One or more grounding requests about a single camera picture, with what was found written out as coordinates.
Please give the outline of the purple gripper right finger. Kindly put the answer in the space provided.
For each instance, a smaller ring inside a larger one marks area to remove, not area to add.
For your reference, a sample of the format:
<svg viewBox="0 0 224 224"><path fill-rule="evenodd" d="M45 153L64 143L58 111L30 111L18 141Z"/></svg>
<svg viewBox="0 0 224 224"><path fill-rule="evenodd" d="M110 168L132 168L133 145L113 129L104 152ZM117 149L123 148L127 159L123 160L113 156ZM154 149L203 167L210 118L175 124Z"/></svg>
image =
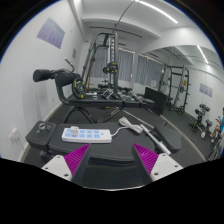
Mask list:
<svg viewBox="0 0 224 224"><path fill-rule="evenodd" d="M144 182L154 182L182 169L166 153L157 154L136 143L132 144L132 154Z"/></svg>

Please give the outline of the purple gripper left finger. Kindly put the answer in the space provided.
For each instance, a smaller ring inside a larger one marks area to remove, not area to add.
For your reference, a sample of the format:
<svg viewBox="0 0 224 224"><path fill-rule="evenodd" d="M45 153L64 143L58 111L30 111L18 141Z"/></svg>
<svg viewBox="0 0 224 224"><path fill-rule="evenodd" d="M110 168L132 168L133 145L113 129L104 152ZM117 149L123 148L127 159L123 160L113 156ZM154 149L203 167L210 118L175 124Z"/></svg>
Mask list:
<svg viewBox="0 0 224 224"><path fill-rule="evenodd" d="M81 182L90 158L89 144L69 154L56 155L42 169L71 182Z"/></svg>

